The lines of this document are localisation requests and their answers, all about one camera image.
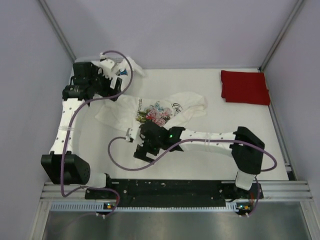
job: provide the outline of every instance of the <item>black mounting plate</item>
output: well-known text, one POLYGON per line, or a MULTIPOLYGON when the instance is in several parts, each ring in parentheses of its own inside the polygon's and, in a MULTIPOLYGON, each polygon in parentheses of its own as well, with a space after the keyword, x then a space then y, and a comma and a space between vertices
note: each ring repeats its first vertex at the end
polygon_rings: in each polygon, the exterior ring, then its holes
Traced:
MULTIPOLYGON (((219 180, 112 179, 108 187, 119 193, 119 207, 224 207, 225 199, 248 199, 250 193, 257 197, 256 183, 250 191, 245 191, 235 190, 234 183, 219 180)), ((115 200, 116 196, 112 192, 88 189, 85 199, 115 200)))

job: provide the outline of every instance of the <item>gray wall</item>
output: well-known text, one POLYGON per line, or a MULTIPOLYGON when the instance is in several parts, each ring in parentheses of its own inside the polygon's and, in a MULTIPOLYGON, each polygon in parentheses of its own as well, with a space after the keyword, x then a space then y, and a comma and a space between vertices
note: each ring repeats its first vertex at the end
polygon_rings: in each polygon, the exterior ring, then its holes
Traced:
POLYGON ((35 0, 0 2, 0 238, 28 237, 71 62, 35 0))
POLYGON ((297 0, 46 0, 77 57, 143 68, 259 67, 297 0))
POLYGON ((320 209, 320 1, 304 8, 267 67, 266 77, 298 176, 320 209))

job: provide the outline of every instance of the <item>red towel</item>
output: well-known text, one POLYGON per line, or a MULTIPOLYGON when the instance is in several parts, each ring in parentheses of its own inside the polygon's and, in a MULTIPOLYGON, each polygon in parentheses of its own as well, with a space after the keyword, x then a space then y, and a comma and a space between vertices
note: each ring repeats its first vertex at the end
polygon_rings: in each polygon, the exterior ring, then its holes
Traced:
POLYGON ((262 72, 221 71, 221 97, 229 103, 269 105, 269 90, 262 72))

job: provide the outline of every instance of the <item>white t-shirt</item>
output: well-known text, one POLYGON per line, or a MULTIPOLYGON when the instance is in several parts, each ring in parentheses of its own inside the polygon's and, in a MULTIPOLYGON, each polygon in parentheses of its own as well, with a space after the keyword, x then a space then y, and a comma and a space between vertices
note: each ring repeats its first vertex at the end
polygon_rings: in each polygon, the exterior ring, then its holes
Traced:
POLYGON ((125 132, 147 121, 169 129, 184 127, 191 118, 205 115, 206 108, 205 98, 194 92, 180 92, 162 100, 122 94, 117 101, 105 100, 95 118, 125 132))

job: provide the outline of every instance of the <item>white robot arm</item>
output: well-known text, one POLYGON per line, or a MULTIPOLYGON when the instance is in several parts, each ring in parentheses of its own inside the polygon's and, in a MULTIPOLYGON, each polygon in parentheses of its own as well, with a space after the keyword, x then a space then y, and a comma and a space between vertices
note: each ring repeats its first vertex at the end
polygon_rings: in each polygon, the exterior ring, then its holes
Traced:
POLYGON ((127 141, 137 143, 134 157, 152 163, 160 149, 172 151, 205 151, 219 153, 234 158, 238 166, 235 179, 236 187, 249 190, 255 176, 261 172, 263 153, 240 142, 249 143, 260 149, 265 144, 246 127, 239 126, 235 132, 208 133, 199 132, 184 127, 165 129, 152 121, 140 127, 130 128, 127 141))
MULTIPOLYGON (((131 58, 128 59, 134 70, 144 74, 131 58)), ((86 101, 93 99, 95 94, 110 97, 119 94, 128 85, 130 77, 129 64, 125 59, 115 63, 112 59, 102 57, 101 61, 76 62, 73 64, 74 76, 72 84, 62 91, 62 114, 57 136, 49 154, 42 155, 41 164, 54 184, 60 184, 61 161, 64 147, 64 184, 79 184, 89 187, 103 188, 106 186, 108 175, 102 172, 93 172, 90 165, 79 157, 79 138, 84 116, 90 104, 77 109, 86 101)))

